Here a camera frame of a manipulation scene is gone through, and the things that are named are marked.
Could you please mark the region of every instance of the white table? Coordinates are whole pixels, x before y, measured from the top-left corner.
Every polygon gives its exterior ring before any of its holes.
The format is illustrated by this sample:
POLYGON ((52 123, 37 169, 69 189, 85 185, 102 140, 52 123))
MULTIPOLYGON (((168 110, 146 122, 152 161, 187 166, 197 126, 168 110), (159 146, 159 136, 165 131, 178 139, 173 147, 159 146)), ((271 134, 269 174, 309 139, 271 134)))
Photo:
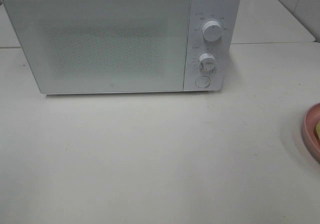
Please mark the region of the white table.
MULTIPOLYGON (((233 44, 313 42, 315 38, 278 0, 241 0, 233 44)), ((0 6, 0 48, 19 47, 7 14, 0 6)))
POLYGON ((0 50, 0 223, 318 223, 318 43, 233 45, 215 93, 45 96, 0 50))

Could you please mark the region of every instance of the pink plate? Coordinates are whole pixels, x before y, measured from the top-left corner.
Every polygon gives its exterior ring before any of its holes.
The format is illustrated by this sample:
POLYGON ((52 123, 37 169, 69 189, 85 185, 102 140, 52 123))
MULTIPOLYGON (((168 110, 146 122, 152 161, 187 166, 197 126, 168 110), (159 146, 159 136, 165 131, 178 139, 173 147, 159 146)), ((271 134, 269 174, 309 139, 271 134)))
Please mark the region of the pink plate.
POLYGON ((316 133, 316 125, 320 120, 320 103, 313 105, 308 109, 304 117, 302 126, 302 135, 304 144, 306 145, 312 156, 320 161, 320 141, 316 133))

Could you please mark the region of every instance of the white microwave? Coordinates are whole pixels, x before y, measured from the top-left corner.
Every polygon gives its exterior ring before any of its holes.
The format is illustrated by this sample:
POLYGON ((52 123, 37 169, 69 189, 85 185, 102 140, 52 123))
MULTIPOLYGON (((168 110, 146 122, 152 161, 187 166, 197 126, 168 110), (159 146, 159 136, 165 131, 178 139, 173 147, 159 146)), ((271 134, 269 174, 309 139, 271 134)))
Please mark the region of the white microwave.
POLYGON ((2 0, 44 94, 213 91, 240 0, 2 0))

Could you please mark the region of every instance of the power level knob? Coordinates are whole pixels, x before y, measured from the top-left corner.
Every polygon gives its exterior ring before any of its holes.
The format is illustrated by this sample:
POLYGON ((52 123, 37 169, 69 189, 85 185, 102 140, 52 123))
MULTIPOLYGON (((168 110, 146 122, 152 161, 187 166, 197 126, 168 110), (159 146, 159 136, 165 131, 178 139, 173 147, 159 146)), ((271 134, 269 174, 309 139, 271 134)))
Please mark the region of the power level knob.
POLYGON ((203 25, 202 34, 208 42, 217 41, 222 34, 222 24, 218 20, 209 20, 203 25))
POLYGON ((199 59, 200 69, 202 71, 211 71, 216 67, 216 58, 213 54, 205 53, 200 55, 199 59))

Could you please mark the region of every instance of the round button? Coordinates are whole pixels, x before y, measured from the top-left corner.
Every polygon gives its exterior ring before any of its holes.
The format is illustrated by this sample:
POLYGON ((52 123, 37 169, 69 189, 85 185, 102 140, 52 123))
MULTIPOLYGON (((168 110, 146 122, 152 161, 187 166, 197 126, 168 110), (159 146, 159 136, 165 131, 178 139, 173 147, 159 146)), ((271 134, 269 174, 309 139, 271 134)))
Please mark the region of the round button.
POLYGON ((195 83, 195 85, 197 85, 199 88, 205 88, 209 86, 210 78, 207 76, 200 76, 195 80, 195 83))
POLYGON ((202 71, 211 71, 215 69, 216 67, 216 60, 215 56, 210 53, 204 53, 200 55, 198 62, 199 62, 199 67, 202 71))
POLYGON ((222 35, 222 24, 218 20, 210 20, 203 25, 202 34, 209 42, 217 41, 222 35))

